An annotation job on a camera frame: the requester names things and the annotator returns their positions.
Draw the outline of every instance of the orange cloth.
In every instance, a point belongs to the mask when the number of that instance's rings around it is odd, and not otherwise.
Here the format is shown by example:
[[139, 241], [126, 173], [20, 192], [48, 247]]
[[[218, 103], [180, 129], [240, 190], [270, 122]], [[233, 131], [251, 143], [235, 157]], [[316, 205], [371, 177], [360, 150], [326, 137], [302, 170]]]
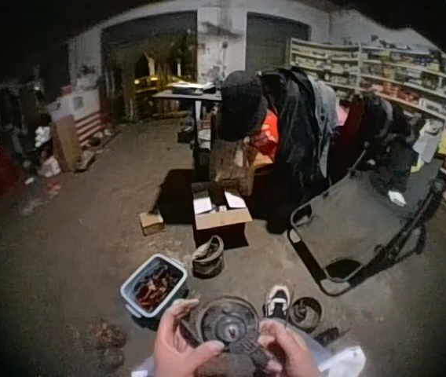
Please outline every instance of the orange cloth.
[[276, 158], [277, 146], [279, 145], [277, 121], [277, 116], [267, 110], [267, 116], [261, 125], [261, 129], [250, 137], [250, 145], [261, 154], [270, 157], [272, 161]]

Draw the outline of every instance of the person's left hand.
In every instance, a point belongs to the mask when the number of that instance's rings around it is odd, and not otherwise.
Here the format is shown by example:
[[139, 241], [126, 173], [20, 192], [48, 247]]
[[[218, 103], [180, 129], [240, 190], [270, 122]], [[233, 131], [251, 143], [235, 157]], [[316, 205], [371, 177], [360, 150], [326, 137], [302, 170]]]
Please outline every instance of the person's left hand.
[[198, 304], [199, 300], [182, 300], [163, 314], [153, 351], [155, 377], [192, 377], [200, 365], [225, 348], [222, 342], [211, 341], [194, 349], [181, 335], [179, 319]]

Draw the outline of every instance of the floor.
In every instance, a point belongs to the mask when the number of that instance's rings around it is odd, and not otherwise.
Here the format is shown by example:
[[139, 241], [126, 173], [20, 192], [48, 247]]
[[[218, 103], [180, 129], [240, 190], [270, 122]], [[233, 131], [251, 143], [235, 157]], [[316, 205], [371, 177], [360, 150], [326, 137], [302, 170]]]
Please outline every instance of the floor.
[[[21, 216], [18, 194], [0, 203], [0, 373], [106, 375], [97, 355], [82, 346], [85, 329], [103, 318], [129, 337], [126, 376], [152, 352], [155, 332], [135, 324], [119, 293], [122, 282], [150, 255], [183, 260], [194, 250], [191, 218], [169, 218], [165, 232], [141, 233], [138, 215], [157, 199], [161, 210], [190, 208], [191, 151], [176, 143], [174, 122], [126, 126], [90, 170], [63, 175], [60, 194]], [[343, 226], [342, 221], [336, 226]], [[428, 224], [424, 254], [330, 298], [314, 283], [285, 235], [265, 222], [247, 225], [249, 246], [226, 252], [226, 267], [212, 280], [190, 279], [205, 298], [239, 295], [259, 307], [275, 282], [323, 308], [320, 330], [343, 336], [331, 347], [361, 345], [364, 375], [446, 375], [446, 225]]]

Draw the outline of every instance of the person's leg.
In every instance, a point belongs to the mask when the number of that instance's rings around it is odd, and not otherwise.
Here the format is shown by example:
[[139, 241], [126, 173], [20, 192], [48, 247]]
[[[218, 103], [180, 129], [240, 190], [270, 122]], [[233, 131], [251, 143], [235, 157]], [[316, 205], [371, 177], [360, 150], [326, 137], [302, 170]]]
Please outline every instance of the person's leg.
[[284, 285], [275, 285], [265, 299], [265, 317], [276, 320], [284, 326], [288, 326], [305, 342], [317, 365], [331, 357], [331, 353], [322, 347], [313, 337], [306, 332], [286, 322], [287, 311], [291, 306], [291, 293]]

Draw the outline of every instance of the white wall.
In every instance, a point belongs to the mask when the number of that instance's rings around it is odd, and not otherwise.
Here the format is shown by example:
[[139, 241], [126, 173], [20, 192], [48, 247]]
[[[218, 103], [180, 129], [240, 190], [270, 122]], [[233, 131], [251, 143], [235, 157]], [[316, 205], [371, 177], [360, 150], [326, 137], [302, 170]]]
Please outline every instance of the white wall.
[[[101, 32], [104, 28], [146, 16], [196, 10], [199, 49], [198, 72], [203, 75], [214, 65], [225, 68], [226, 73], [244, 69], [246, 62], [247, 12], [281, 16], [300, 21], [311, 27], [313, 41], [326, 42], [329, 37], [329, 13], [306, 5], [308, 0], [173, 0], [144, 5], [112, 17], [68, 42], [71, 82], [83, 64], [93, 66], [102, 74]], [[223, 27], [235, 38], [210, 35], [206, 23]], [[228, 47], [223, 53], [222, 43]]]
[[412, 29], [392, 30], [377, 24], [356, 10], [339, 10], [330, 14], [330, 42], [341, 43], [343, 38], [352, 42], [371, 41], [377, 35], [386, 42], [416, 47], [434, 47], [428, 39]]

